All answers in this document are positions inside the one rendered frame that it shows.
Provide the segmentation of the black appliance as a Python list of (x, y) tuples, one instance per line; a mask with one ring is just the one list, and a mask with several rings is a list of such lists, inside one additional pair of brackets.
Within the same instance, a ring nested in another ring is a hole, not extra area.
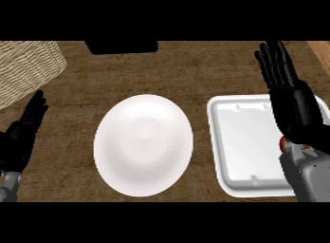
[(88, 50), (94, 55), (148, 53), (157, 51), (156, 41), (115, 42), (115, 41), (87, 41)]

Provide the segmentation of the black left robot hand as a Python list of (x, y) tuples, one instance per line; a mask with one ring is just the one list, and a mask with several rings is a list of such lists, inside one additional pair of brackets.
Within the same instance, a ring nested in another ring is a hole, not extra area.
[(45, 97), (38, 90), (19, 120), (5, 131), (0, 131), (0, 176), (8, 172), (20, 173), (27, 165), (47, 108)]

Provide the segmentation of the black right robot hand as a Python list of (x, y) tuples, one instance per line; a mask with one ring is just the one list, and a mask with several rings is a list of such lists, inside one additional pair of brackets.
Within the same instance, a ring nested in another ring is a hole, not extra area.
[(330, 155), (330, 125), (324, 124), (315, 94), (297, 78), (281, 41), (265, 41), (255, 51), (277, 127), (286, 139)]

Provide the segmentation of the white rectangular tray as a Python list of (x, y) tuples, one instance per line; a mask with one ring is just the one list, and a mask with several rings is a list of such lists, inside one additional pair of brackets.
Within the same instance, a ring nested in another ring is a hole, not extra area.
[(295, 196), (278, 157), (280, 138), (265, 94), (215, 96), (206, 104), (215, 173), (234, 197)]

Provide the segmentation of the pale wicker basket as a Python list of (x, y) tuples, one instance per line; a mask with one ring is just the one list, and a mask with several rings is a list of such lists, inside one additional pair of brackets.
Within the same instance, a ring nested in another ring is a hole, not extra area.
[(0, 41), (0, 110), (47, 84), (66, 66), (56, 41)]

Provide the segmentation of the white oval plate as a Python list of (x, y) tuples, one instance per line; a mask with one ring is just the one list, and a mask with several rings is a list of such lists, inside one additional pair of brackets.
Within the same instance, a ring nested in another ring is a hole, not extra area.
[(153, 196), (178, 181), (193, 152), (190, 121), (166, 98), (143, 94), (107, 111), (95, 130), (94, 161), (106, 184), (126, 196)]

